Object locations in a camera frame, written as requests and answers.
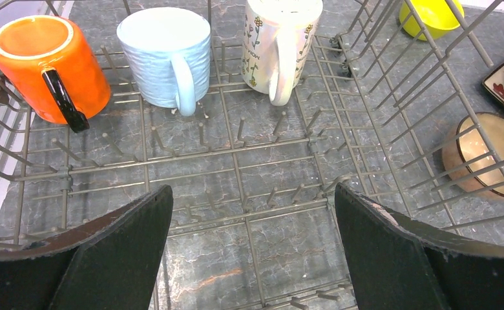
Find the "white floral mug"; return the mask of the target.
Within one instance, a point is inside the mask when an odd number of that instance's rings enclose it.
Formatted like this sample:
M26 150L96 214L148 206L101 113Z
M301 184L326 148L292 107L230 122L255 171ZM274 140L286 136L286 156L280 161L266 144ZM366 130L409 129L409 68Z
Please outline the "white floral mug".
M323 11L322 1L246 2L241 76L274 106L288 103Z

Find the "lime green bowl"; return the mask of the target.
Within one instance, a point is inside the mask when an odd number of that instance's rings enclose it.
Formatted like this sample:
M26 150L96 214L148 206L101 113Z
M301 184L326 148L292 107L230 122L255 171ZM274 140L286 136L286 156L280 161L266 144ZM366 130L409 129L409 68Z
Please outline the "lime green bowl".
M460 27L459 21L445 0L418 0L411 3L433 39L438 39ZM411 37L415 37L421 30L405 1L402 2L399 11L399 23Z

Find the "orange mug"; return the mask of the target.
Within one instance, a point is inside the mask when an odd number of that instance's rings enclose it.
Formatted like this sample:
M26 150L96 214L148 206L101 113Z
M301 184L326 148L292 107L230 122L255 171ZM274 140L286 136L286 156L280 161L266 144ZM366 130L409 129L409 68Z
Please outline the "orange mug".
M52 15L0 27L0 70L43 120L89 129L109 102L110 85L81 29Z

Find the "light blue mug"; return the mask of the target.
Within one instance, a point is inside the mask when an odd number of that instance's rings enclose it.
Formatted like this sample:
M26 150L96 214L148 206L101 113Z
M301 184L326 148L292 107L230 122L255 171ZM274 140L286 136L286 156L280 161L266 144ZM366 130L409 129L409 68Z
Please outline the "light blue mug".
M148 8L127 16L116 35L143 99L192 116L209 89L207 19L183 8Z

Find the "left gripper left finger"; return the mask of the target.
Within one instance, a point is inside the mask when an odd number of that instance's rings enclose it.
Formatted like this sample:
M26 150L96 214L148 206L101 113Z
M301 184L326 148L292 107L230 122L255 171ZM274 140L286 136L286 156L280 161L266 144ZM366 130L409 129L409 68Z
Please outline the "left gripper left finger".
M173 204L162 185L83 225L0 250L0 309L148 309Z

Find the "beige brown-rimmed bowl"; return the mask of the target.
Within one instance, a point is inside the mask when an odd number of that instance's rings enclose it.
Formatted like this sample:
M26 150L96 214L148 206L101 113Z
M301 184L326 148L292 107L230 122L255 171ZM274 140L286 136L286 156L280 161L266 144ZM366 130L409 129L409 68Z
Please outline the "beige brown-rimmed bowl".
M504 118L489 112L476 114L493 149L504 160ZM478 129L468 130L474 122L471 117L463 118L448 133L448 143L442 148L441 158L451 180L465 192L479 190L484 198L504 199L504 185L489 189L504 182L504 175L496 163Z

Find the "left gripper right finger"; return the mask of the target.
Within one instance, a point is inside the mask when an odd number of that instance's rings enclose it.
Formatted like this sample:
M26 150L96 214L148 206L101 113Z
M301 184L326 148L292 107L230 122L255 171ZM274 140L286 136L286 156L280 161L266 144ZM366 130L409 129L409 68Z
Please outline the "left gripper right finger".
M504 246L413 220L341 182L335 212L360 309L504 309Z

